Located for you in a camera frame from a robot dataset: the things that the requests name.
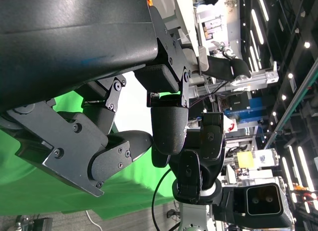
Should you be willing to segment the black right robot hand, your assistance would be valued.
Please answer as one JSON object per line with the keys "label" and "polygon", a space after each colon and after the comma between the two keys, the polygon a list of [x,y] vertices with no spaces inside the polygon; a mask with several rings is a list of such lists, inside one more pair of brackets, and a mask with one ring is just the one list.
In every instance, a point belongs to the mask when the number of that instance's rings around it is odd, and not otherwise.
{"label": "black right robot hand", "polygon": [[169,166],[176,179],[174,198],[186,204],[216,204],[222,197],[217,179],[225,160],[224,114],[203,113],[200,129],[189,129],[181,152],[173,155]]}

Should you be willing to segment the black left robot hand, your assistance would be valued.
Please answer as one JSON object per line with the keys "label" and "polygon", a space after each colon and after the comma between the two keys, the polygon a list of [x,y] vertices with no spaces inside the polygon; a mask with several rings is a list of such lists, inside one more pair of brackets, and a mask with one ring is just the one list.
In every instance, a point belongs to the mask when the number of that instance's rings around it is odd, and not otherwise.
{"label": "black left robot hand", "polygon": [[[112,134],[124,73],[147,91],[151,134]],[[0,0],[0,129],[16,155],[95,197],[155,147],[184,144],[191,70],[147,0]]]}

